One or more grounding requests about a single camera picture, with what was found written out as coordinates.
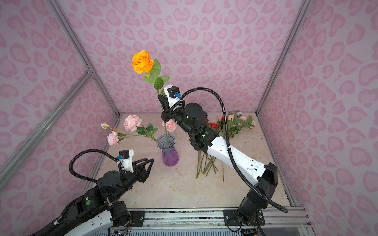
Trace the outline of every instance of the glass vase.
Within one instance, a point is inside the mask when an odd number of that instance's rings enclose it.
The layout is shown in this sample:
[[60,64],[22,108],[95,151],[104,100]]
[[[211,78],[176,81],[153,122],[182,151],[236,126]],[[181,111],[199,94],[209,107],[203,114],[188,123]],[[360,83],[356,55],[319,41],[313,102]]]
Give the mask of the glass vase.
[[175,149],[175,137],[173,135],[163,134],[158,138],[156,144],[162,150],[163,163],[166,166],[172,167],[178,163],[179,156]]

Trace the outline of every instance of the blue and purple glass vase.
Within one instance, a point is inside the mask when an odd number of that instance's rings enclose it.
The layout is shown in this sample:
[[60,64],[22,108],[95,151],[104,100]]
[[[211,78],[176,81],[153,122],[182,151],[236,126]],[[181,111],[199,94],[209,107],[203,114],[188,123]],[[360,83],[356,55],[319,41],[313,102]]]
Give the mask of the blue and purple glass vase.
[[171,134],[163,134],[156,142],[157,146],[162,150],[163,163],[172,167],[178,163],[178,153],[175,149],[175,137]]

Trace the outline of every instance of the pink heart patterned wallpaper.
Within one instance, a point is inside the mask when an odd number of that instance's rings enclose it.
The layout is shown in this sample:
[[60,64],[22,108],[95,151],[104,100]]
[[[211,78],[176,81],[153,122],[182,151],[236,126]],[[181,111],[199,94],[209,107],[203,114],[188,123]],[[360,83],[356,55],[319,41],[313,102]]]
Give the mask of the pink heart patterned wallpaper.
[[[85,180],[68,170],[79,152],[105,144],[100,123],[115,122],[99,88],[90,80],[23,166],[0,192],[0,235],[30,235],[60,215],[77,198]],[[74,165],[88,176],[98,155],[88,153]]]
[[[182,92],[217,91],[227,110],[254,111],[302,0],[60,1],[121,112],[158,112],[156,91],[134,72],[135,52],[158,58]],[[216,98],[187,98],[220,111]]]
[[378,1],[316,0],[260,117],[316,235],[377,235]]
[[0,3],[0,169],[84,73],[43,0]]

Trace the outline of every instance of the metal bracket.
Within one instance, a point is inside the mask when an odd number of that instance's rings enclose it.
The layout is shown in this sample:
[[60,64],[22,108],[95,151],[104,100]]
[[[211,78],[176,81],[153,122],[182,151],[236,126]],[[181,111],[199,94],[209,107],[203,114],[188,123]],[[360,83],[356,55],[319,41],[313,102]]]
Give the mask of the metal bracket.
[[129,211],[132,218],[131,227],[142,227],[145,211]]
[[[239,222],[237,215],[237,210],[223,210],[225,226],[240,226],[241,223]],[[259,217],[257,219],[255,218],[255,220],[258,220],[260,225],[265,225],[265,219],[262,212],[259,212]]]

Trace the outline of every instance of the orange rose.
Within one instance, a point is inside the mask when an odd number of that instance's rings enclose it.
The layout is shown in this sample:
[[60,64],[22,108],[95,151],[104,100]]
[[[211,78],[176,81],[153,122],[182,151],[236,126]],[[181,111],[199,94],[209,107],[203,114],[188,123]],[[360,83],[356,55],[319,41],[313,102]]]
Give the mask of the orange rose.
[[134,67],[135,72],[142,74],[143,72],[150,72],[153,66],[153,60],[151,60],[148,52],[142,50],[134,54],[133,63],[131,65]]

